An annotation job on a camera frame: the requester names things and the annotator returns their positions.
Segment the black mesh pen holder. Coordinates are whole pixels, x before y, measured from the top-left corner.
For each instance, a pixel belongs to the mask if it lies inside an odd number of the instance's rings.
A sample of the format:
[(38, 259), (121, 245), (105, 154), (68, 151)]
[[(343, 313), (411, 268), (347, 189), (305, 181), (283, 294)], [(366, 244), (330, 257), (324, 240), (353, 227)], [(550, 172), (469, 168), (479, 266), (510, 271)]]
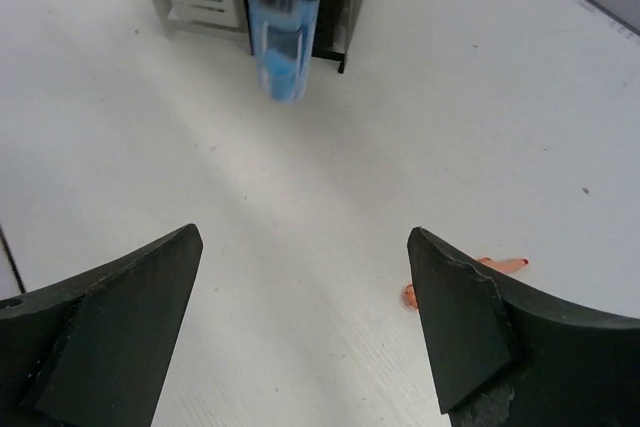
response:
[[(338, 72), (343, 73), (363, 0), (318, 1), (319, 11), (311, 57), (337, 62)], [(247, 0), (246, 10), (249, 14)]]

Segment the blue small highlighter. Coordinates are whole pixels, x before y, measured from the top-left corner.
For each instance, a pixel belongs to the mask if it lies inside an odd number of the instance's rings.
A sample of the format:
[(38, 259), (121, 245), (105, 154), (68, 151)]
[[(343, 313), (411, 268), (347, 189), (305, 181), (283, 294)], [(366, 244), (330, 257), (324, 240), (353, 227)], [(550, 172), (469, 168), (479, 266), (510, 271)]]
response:
[(275, 101), (300, 99), (306, 88), (319, 1), (247, 1), (260, 86)]

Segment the orange highlighter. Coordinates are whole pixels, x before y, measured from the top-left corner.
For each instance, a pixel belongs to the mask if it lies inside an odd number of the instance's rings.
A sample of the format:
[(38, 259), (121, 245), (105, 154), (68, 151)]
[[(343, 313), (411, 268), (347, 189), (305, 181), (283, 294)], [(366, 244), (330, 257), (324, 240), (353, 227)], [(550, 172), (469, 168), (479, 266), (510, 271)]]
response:
[[(512, 274), (517, 272), (529, 264), (526, 258), (512, 258), (506, 260), (494, 260), (489, 257), (478, 258), (477, 261), (485, 266), (492, 268), (503, 274)], [(417, 310), (418, 303), (415, 295), (413, 284), (408, 284), (402, 293), (402, 301), (405, 306)]]

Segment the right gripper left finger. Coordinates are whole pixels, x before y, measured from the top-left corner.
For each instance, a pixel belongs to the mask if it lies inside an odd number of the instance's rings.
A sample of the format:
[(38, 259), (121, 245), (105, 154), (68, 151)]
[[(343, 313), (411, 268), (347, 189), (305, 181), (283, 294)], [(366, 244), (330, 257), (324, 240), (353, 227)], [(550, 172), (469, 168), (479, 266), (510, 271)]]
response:
[(203, 251), (187, 224), (1, 302), (4, 426), (151, 425)]

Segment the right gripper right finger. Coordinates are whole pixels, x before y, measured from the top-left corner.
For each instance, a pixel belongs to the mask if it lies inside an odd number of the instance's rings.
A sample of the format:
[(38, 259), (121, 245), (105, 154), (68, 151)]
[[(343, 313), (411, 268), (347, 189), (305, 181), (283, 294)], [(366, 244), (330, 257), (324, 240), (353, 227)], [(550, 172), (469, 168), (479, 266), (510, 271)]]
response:
[(440, 411), (454, 426), (635, 426), (639, 322), (474, 261), (433, 233), (408, 239)]

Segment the white slotted pen holder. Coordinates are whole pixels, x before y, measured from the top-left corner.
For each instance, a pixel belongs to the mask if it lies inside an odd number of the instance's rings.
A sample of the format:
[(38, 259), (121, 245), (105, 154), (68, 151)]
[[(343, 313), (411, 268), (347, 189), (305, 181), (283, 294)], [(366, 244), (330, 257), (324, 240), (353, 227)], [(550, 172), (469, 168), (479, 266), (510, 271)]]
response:
[(244, 0), (151, 0), (167, 37), (184, 31), (249, 41)]

